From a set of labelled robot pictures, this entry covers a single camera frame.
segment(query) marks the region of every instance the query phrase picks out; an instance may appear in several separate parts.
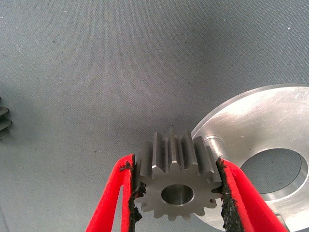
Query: gray fabric surface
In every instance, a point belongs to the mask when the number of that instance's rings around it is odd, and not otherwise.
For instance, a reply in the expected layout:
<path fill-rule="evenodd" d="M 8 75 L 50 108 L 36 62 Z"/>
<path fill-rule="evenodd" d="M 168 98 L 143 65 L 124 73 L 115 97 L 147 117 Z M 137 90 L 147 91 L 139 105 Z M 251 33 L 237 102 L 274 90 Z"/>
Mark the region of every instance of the gray fabric surface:
<path fill-rule="evenodd" d="M 0 230 L 81 232 L 113 164 L 154 131 L 192 130 L 252 88 L 308 84 L 308 11 L 306 0 L 0 0 L 0 96 L 14 122 L 0 141 Z M 216 231 L 143 216 L 137 232 Z"/>

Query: small gear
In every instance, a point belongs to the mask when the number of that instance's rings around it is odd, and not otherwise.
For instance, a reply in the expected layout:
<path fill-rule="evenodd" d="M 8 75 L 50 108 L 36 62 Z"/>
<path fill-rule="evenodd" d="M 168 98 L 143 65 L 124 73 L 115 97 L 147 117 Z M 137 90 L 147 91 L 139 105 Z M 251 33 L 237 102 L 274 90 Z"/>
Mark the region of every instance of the small gear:
<path fill-rule="evenodd" d="M 0 106 L 0 139 L 10 133 L 7 129 L 8 126 L 12 124 L 12 121 L 7 119 L 4 115 L 9 112 L 9 109 L 3 106 Z"/>
<path fill-rule="evenodd" d="M 202 137 L 192 141 L 189 131 L 177 137 L 171 130 L 166 139 L 155 133 L 154 142 L 145 142 L 137 155 L 136 178 L 146 192 L 135 201 L 142 211 L 153 210 L 155 218 L 203 216 L 204 207 L 215 208 L 215 199 L 221 198 L 212 191 L 222 183 L 210 147 Z"/>

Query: metal plate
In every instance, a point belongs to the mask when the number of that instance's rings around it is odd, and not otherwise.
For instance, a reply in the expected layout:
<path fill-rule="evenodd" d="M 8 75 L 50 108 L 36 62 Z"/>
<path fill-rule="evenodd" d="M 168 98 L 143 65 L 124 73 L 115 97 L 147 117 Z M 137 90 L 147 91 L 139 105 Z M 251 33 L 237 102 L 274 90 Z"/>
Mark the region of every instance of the metal plate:
<path fill-rule="evenodd" d="M 282 84 L 240 94 L 211 111 L 194 128 L 193 138 L 220 138 L 223 158 L 241 167 L 255 154 L 286 148 L 301 155 L 298 176 L 288 186 L 261 194 L 275 214 L 280 214 L 290 231 L 309 227 L 309 86 Z M 205 209 L 199 217 L 223 230 L 221 207 Z"/>

